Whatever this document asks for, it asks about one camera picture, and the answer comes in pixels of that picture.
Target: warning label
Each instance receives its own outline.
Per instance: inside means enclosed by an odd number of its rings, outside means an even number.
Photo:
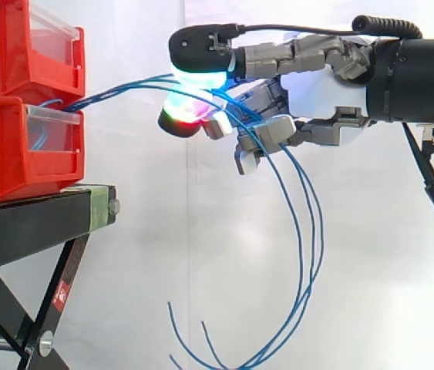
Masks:
[[[68,300],[70,286],[64,281],[60,281],[57,286],[56,293],[52,299],[52,304],[57,308],[57,311],[62,312],[64,306],[66,306],[66,301]]]

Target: robotic hand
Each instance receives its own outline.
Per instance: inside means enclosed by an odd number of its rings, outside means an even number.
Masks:
[[[269,153],[279,151],[281,144],[338,146],[378,121],[403,122],[434,202],[434,169],[429,162],[434,153],[434,40],[423,39],[412,23],[393,19],[362,15],[352,28],[346,32],[285,25],[198,25],[173,34],[170,57],[177,69],[188,73],[264,79],[237,97],[246,109],[227,109],[244,123],[252,120],[250,110],[259,113],[262,120],[250,127]],[[295,36],[278,45],[232,48],[232,39],[262,29],[291,31]],[[231,132],[229,122],[208,118],[202,126],[217,140]],[[427,124],[422,150],[414,145],[405,123]],[[263,153],[238,126],[237,131],[236,164],[246,174],[257,168]]]

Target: blue wire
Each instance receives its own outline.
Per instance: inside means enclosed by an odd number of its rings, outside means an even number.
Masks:
[[[193,98],[193,99],[198,99],[198,100],[201,100],[201,101],[203,101],[203,102],[205,102],[205,103],[207,103],[207,104],[209,104],[210,106],[213,106],[213,107],[215,107],[215,108],[217,108],[217,109],[219,109],[219,110],[223,110],[223,111],[226,111],[225,109],[222,109],[220,106],[218,106],[218,105],[216,105],[216,104],[214,104],[213,102],[210,102],[209,100],[206,100],[206,99],[201,99],[199,96],[195,96],[195,95],[192,95],[192,94],[189,94],[189,93],[185,93],[185,92],[181,92],[181,91],[176,91],[176,90],[173,90],[173,89],[168,89],[168,88],[164,88],[164,87],[161,87],[161,86],[151,86],[151,85],[142,85],[142,83],[143,82],[157,82],[157,79],[160,79],[162,76],[157,76],[157,77],[153,77],[153,78],[151,78],[151,79],[146,79],[146,80],[143,80],[143,81],[139,81],[139,82],[132,82],[132,83],[128,83],[128,84],[126,84],[126,85],[124,85],[123,86],[123,89],[121,89],[121,90],[116,90],[116,89],[118,89],[118,88],[114,88],[114,89],[111,89],[110,91],[107,91],[107,92],[105,92],[105,93],[103,93],[103,94],[99,94],[98,96],[94,96],[94,97],[92,97],[92,98],[89,98],[89,99],[87,99],[87,100],[89,100],[88,102],[87,102],[87,104],[86,105],[89,105],[89,104],[91,104],[91,103],[95,103],[96,102],[96,99],[108,99],[108,97],[112,97],[112,96],[115,96],[115,95],[118,95],[118,94],[120,94],[120,93],[124,93],[125,91],[127,91],[128,89],[158,89],[158,90],[163,90],[163,91],[169,91],[169,92],[175,92],[175,93],[179,93],[179,94],[181,94],[181,95],[185,95],[185,96],[189,96],[189,97],[191,97],[191,98]],[[292,203],[291,203],[291,200],[290,200],[290,197],[288,196],[288,192],[287,192],[287,190],[286,190],[286,187],[285,187],[285,185],[284,185],[284,182],[283,182],[283,180],[281,179],[281,176],[280,176],[280,174],[279,174],[279,172],[278,172],[278,169],[277,169],[277,167],[274,165],[274,162],[273,162],[273,160],[270,158],[270,156],[269,156],[269,154],[267,153],[267,151],[266,151],[266,149],[264,148],[264,146],[263,146],[263,144],[261,143],[261,141],[255,136],[255,134],[252,132],[252,131],[250,131],[249,130],[249,128],[248,127],[246,127],[234,114],[232,114],[232,113],[230,113],[230,112],[226,112],[227,113],[227,115],[230,117],[230,118],[232,118],[232,119],[234,119],[236,122],[237,122],[237,124],[238,124],[238,126],[244,131],[244,132],[246,132],[250,137],[251,137],[251,139],[253,139],[253,140],[255,140],[255,142],[257,143],[257,145],[258,145],[258,147],[260,148],[260,150],[263,152],[263,154],[266,156],[266,158],[267,158],[267,160],[268,160],[268,162],[270,163],[270,165],[271,165],[271,167],[272,167],[272,170],[275,172],[275,175],[276,175],[276,177],[277,177],[277,179],[278,179],[278,182],[279,182],[279,184],[280,184],[280,186],[281,186],[281,189],[282,189],[282,191],[284,192],[284,195],[285,195],[285,199],[286,199],[286,201],[287,201],[287,203],[288,203],[288,206],[289,206],[289,208],[291,209],[291,212],[292,212],[292,215],[293,215],[293,218],[294,218],[294,224],[295,224],[295,226],[296,226],[296,231],[298,232],[298,236],[300,237],[300,235],[301,235],[301,233],[300,233],[300,228],[299,228],[299,226],[298,226],[298,220],[297,220],[297,215],[295,214],[295,212],[294,212],[294,207],[293,207],[293,205],[292,205]],[[316,273],[314,274],[314,278],[315,278],[315,276],[317,276],[317,274],[318,274],[318,268],[317,268],[317,270],[316,270]],[[309,287],[308,287],[308,289],[307,289],[307,291],[304,293],[304,295],[302,296],[302,298],[303,299],[301,299],[301,301],[303,301],[304,300],[304,296],[306,295],[306,294],[308,294],[308,296],[307,296],[307,298],[306,298],[306,304],[307,304],[307,302],[308,302],[308,299],[309,299],[309,297],[310,297],[310,295],[311,295],[311,285],[312,285],[312,282],[313,281],[310,281],[310,284],[309,284]],[[304,308],[303,308],[303,310],[302,310],[302,313],[301,313],[301,317],[299,318],[299,322],[300,322],[300,320],[302,319],[302,316],[303,316],[303,314],[304,314],[304,312],[305,312],[305,305],[304,305]],[[203,365],[203,366],[205,366],[205,367],[207,367],[207,368],[212,368],[213,369],[213,367],[211,367],[210,365],[208,365],[207,363],[205,363],[205,362],[202,362],[187,346],[186,346],[186,344],[183,342],[183,340],[182,340],[182,338],[180,337],[180,334],[179,334],[179,332],[178,332],[178,330],[177,330],[177,326],[176,326],[176,323],[175,323],[175,320],[173,319],[173,311],[172,311],[172,307],[171,307],[171,304],[169,303],[169,311],[170,311],[170,313],[171,313],[171,321],[172,321],[172,324],[173,324],[173,329],[174,329],[174,332],[176,333],[176,336],[177,336],[177,339],[179,340],[179,342],[181,343],[181,345],[184,347],[184,349],[186,350],[186,352],[195,360],[195,361],[197,361],[198,363],[200,363],[201,365]],[[287,338],[285,339],[285,340],[283,340],[283,342],[281,343],[281,345],[278,347],[278,348],[276,348],[275,350],[273,350],[273,352],[271,353],[271,354],[269,354],[267,357],[265,357],[265,358],[262,358],[261,360],[259,360],[259,361],[257,361],[253,366],[256,366],[256,365],[260,365],[260,364],[262,364],[263,362],[265,362],[265,361],[267,361],[272,355],[274,355],[274,353],[276,353],[280,348],[281,348],[281,346],[283,346],[284,345],[284,343],[291,337],[291,335],[293,334],[293,331],[289,334],[289,336],[287,336]]]
[[[185,95],[185,96],[189,96],[190,98],[193,98],[193,99],[199,99],[199,100],[201,100],[201,101],[203,101],[203,102],[205,102],[206,104],[209,104],[210,106],[213,106],[214,108],[216,108],[216,109],[219,109],[219,110],[223,110],[223,111],[225,111],[225,109],[222,109],[220,106],[218,106],[217,104],[215,104],[215,103],[213,103],[213,102],[211,102],[211,101],[209,101],[209,100],[206,100],[206,99],[202,99],[202,98],[200,98],[199,96],[195,96],[195,95],[193,95],[193,94],[189,94],[189,93],[186,93],[186,92],[181,92],[181,91],[176,91],[176,90],[173,90],[173,89],[168,89],[168,88],[165,88],[165,87],[162,87],[162,86],[151,86],[151,85],[143,85],[143,86],[133,86],[132,87],[132,89],[158,89],[158,90],[162,90],[162,91],[174,91],[174,92],[176,92],[176,93],[179,93],[179,94],[181,94],[181,95]],[[293,204],[292,204],[292,202],[291,202],[291,198],[290,198],[290,196],[288,195],[288,192],[287,192],[287,188],[286,188],[286,186],[285,186],[285,184],[284,184],[284,181],[282,180],[282,178],[281,178],[281,175],[280,175],[280,173],[279,173],[279,171],[278,171],[278,169],[277,169],[277,167],[275,166],[275,164],[274,164],[274,161],[271,159],[271,157],[270,157],[270,155],[268,154],[268,152],[266,151],[266,148],[264,147],[264,145],[263,145],[263,143],[256,137],[256,135],[248,128],[248,127],[246,127],[243,123],[241,123],[240,122],[240,120],[233,114],[233,113],[230,113],[230,112],[226,112],[227,113],[227,115],[229,116],[229,117],[231,117],[232,119],[235,119],[235,121],[236,122],[238,122],[239,123],[239,126],[241,127],[241,129],[243,130],[243,131],[245,131],[250,137],[251,137],[251,139],[253,139],[255,142],[256,142],[256,144],[258,145],[258,147],[260,148],[260,150],[262,151],[262,153],[266,156],[266,158],[267,158],[267,160],[268,160],[268,162],[270,163],[270,165],[271,165],[271,168],[272,168],[272,170],[274,171],[274,173],[275,173],[275,176],[277,177],[277,179],[278,179],[278,182],[279,182],[279,184],[280,184],[280,187],[281,187],[281,189],[282,189],[282,192],[284,193],[284,196],[285,196],[285,200],[287,201],[287,204],[288,204],[288,207],[289,207],[289,209],[291,210],[291,212],[292,212],[292,216],[293,216],[293,218],[294,218],[294,225],[295,225],[295,229],[296,229],[296,231],[297,231],[297,233],[298,233],[298,236],[299,236],[299,240],[301,241],[301,232],[300,232],[300,227],[299,227],[299,223],[298,223],[298,219],[297,219],[297,214],[295,213],[295,210],[294,210],[294,206],[293,206]],[[169,305],[169,311],[170,312],[172,312],[172,308],[171,308],[171,306]],[[172,323],[173,323],[173,329],[174,329],[174,331],[175,331],[175,333],[176,333],[176,336],[177,336],[177,339],[179,340],[179,342],[181,343],[181,345],[184,347],[184,349],[186,350],[186,352],[195,360],[195,361],[197,361],[198,363],[200,363],[201,365],[203,365],[203,366],[205,366],[205,367],[207,367],[207,368],[212,368],[212,367],[210,367],[208,364],[206,364],[205,362],[202,362],[187,346],[186,346],[186,344],[185,343],[183,343],[183,340],[182,340],[182,338],[180,337],[180,334],[179,334],[179,332],[178,332],[178,330],[177,330],[177,327],[175,326],[175,321],[172,321]]]
[[[177,370],[184,370],[183,367],[177,363],[176,359],[172,355],[169,355],[169,358],[172,361],[172,363],[176,366]]]
[[[282,149],[284,150],[284,152],[288,155],[288,157],[291,159],[292,163],[294,164],[295,169],[297,170],[297,172],[299,173],[299,177],[301,178],[301,182],[303,183],[304,179],[306,181],[306,183],[308,184],[308,186],[311,189],[311,193],[313,195],[313,198],[315,199],[315,203],[318,207],[318,217],[319,217],[319,222],[320,222],[320,257],[318,260],[318,266],[316,267],[316,270],[312,276],[312,280],[309,283],[308,289],[306,290],[306,293],[304,293],[304,295],[301,298],[301,301],[304,300],[304,296],[307,294],[307,297],[305,297],[305,302],[304,302],[304,306],[302,308],[302,311],[300,313],[300,316],[298,318],[298,321],[295,323],[294,327],[291,329],[291,331],[289,332],[289,334],[283,339],[282,343],[279,344],[279,346],[276,347],[275,350],[273,350],[269,355],[267,355],[265,358],[262,358],[259,362],[256,362],[255,364],[253,364],[253,366],[259,366],[262,365],[264,362],[266,362],[270,357],[272,357],[275,353],[277,353],[278,351],[280,351],[280,349],[285,345],[285,343],[287,343],[287,341],[291,338],[291,336],[295,333],[295,331],[297,330],[299,324],[302,321],[302,318],[304,317],[304,313],[305,313],[305,309],[307,307],[309,298],[311,297],[311,289],[312,289],[312,285],[316,280],[316,277],[318,276],[319,270],[321,268],[321,265],[323,263],[323,258],[325,255],[325,230],[324,230],[324,220],[323,220],[323,212],[321,209],[321,205],[319,203],[319,199],[318,199],[318,195],[316,194],[315,191],[315,187],[312,184],[311,180],[309,179],[309,176],[306,174],[306,172],[304,171],[304,169],[301,167],[301,165],[299,164],[299,162],[295,159],[295,157],[292,155],[292,153],[290,152],[289,149],[287,149],[287,147],[282,146]]]
[[[214,94],[215,96],[229,102],[230,104],[235,105],[242,112],[249,115],[252,119],[254,119],[256,121],[261,121],[261,116],[258,113],[256,113],[252,109],[246,107],[243,103],[238,102],[236,99],[234,99],[232,96],[228,95],[226,92],[220,91],[220,90],[208,90],[208,91],[210,93]]]
[[[43,108],[54,103],[62,104],[63,101],[62,99],[50,99],[47,100],[46,102],[43,102],[42,104],[39,104],[39,107]],[[47,139],[48,139],[47,130],[45,130],[45,127],[42,125],[42,132],[40,134],[40,137],[35,142],[35,144],[32,145],[32,150],[41,150],[41,148],[47,142]]]
[[[282,150],[284,152],[286,152],[286,154],[288,155],[288,157],[290,158],[290,160],[292,161],[292,163],[294,165],[298,164],[298,161],[295,159],[294,155],[287,149],[287,147],[284,144],[280,144],[280,147],[282,148]],[[299,179],[301,181],[301,185],[302,188],[304,190],[304,195],[306,198],[306,204],[308,205],[308,210],[309,210],[309,214],[311,216],[311,265],[309,267],[309,286],[308,289],[306,290],[306,292],[308,290],[312,289],[312,281],[313,281],[313,269],[315,266],[315,245],[316,245],[316,222],[315,222],[315,214],[313,211],[313,207],[311,204],[311,198],[309,197],[309,192],[308,192],[308,188],[306,187],[306,184],[304,182],[304,178],[302,176],[302,172],[300,170],[298,170],[298,176]],[[270,349],[270,347],[273,345],[273,343],[278,339],[278,337],[282,334],[282,332],[287,328],[287,326],[290,324],[292,318],[294,318],[295,314],[297,313],[300,304],[298,303],[300,301],[300,297],[301,297],[301,292],[298,291],[298,295],[296,297],[296,301],[294,303],[294,306],[292,308],[292,311],[287,319],[287,321],[282,325],[282,327],[280,328],[280,330],[277,332],[277,334],[257,353],[258,356],[254,356],[253,358],[251,358],[251,360],[245,362],[243,364],[243,366],[249,365],[253,360],[254,364],[260,363],[260,360],[266,355],[266,352]]]
[[[205,325],[204,321],[201,322],[201,326],[203,327],[204,337],[207,340],[208,347],[210,347],[211,354],[214,356],[215,361],[220,365],[223,369],[228,370],[229,368],[224,365],[224,363],[220,360],[220,358],[217,355],[217,352],[215,351],[214,345],[211,342],[210,335],[208,334],[207,326]]]
[[[47,100],[46,102],[43,102],[42,104],[39,104],[39,106],[41,108],[43,108],[45,106],[50,106],[51,104],[54,104],[54,103],[62,104],[64,102],[62,101],[62,99],[50,99],[50,100]]]
[[[194,361],[196,361],[198,364],[204,366],[205,368],[208,368],[210,370],[219,370],[218,368],[215,368],[209,364],[207,364],[206,362],[204,362],[203,360],[200,360],[191,350],[189,347],[187,347],[186,343],[184,343],[184,340],[182,339],[182,337],[180,336],[179,333],[179,329],[177,328],[177,323],[176,323],[176,319],[174,318],[173,315],[173,309],[172,309],[172,303],[167,302],[168,306],[169,306],[169,315],[170,315],[170,323],[172,324],[172,329],[173,332],[176,335],[177,340],[179,341],[180,345],[182,345],[182,347],[184,348],[184,350],[186,351],[186,353],[191,356],[191,358],[193,358]]]
[[[157,80],[159,80],[159,79],[165,79],[165,78],[170,78],[170,77],[173,77],[172,73],[166,73],[164,75],[158,75],[158,76],[150,77],[148,79],[142,79],[140,81],[128,82],[128,83],[113,87],[112,89],[106,90],[105,92],[101,92],[99,94],[90,96],[89,98],[74,102],[70,106],[67,106],[64,110],[66,112],[76,112],[78,110],[81,110],[81,109],[89,106],[90,104],[98,103],[98,102],[101,102],[105,99],[122,94],[125,91],[127,91],[128,89],[132,89],[133,86],[138,86],[138,85],[145,83],[145,82],[157,82]]]

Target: white backdrop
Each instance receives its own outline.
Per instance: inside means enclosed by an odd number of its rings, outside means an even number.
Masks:
[[[167,72],[167,40],[184,12],[187,24],[326,26],[359,13],[400,16],[434,37],[429,2],[36,2],[85,28],[89,93]],[[198,368],[172,334],[168,300],[198,354],[211,359],[204,319],[222,359],[237,366],[293,301],[294,230],[267,164],[239,177],[234,138],[164,134],[156,124],[163,99],[131,92],[86,111],[87,180],[117,185],[123,210],[92,236],[59,326],[56,347],[73,370],[169,369],[169,353]],[[379,124],[349,146],[294,153],[324,208],[325,263],[303,325],[262,368],[434,369],[434,209],[401,128]],[[306,222],[294,171],[275,157]],[[0,271],[31,314],[58,255],[56,248]],[[0,369],[13,359],[0,354]]]

